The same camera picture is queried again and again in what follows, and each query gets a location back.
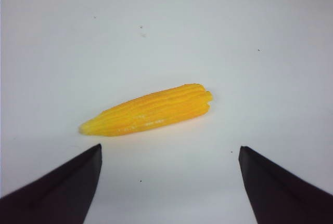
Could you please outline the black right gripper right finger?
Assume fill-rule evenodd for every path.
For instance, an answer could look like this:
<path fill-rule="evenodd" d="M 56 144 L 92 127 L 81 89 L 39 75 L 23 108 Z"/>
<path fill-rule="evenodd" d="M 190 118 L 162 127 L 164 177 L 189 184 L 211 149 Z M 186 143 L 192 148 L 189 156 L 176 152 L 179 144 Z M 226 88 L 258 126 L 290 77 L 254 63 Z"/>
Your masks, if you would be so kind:
<path fill-rule="evenodd" d="M 257 223 L 332 223 L 332 195 L 242 146 L 239 165 Z"/>

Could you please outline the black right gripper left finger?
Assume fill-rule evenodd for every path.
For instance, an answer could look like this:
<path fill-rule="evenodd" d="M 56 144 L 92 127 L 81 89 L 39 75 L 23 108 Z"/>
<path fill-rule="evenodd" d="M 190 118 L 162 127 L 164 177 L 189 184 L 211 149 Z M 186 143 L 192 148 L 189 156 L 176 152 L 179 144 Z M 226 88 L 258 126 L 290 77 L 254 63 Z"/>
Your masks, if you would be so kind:
<path fill-rule="evenodd" d="M 83 223 L 100 171 L 98 144 L 1 198 L 1 223 Z"/>

